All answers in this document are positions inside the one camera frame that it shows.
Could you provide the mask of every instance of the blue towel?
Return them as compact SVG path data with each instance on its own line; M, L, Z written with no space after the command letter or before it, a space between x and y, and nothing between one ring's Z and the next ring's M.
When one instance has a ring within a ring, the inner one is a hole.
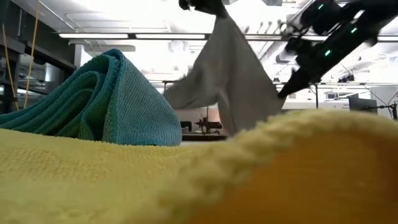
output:
M129 145L182 140L174 110L116 49L84 64L40 102L1 115L0 128Z

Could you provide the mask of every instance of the yellow towel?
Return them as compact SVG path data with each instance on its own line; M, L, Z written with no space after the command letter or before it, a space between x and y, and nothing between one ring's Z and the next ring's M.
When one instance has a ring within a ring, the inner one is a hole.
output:
M0 136L0 223L398 220L398 124L371 114L288 114L184 147Z

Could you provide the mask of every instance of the green led light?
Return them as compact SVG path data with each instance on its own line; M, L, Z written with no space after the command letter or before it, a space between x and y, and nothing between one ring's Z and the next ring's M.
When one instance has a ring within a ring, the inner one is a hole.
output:
M325 52L325 56L330 55L330 53L331 53L331 50L328 50L327 52Z

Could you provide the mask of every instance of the monitor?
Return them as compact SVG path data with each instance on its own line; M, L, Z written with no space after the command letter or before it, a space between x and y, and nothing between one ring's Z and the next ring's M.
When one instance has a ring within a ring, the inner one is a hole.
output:
M360 99L355 97L348 98L350 111L365 111L377 114L377 101Z

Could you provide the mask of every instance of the folded towel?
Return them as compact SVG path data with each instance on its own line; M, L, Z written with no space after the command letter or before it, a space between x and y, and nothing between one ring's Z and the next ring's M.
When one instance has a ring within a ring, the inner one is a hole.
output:
M130 145L179 145L177 115L118 50L79 68L42 101L0 116L0 128Z
M0 223L397 220L398 124L371 114L288 114L179 147L0 136Z
M229 16L217 17L213 33L192 71L164 93L175 110L218 104L225 131L233 136L279 114L285 100L239 27Z

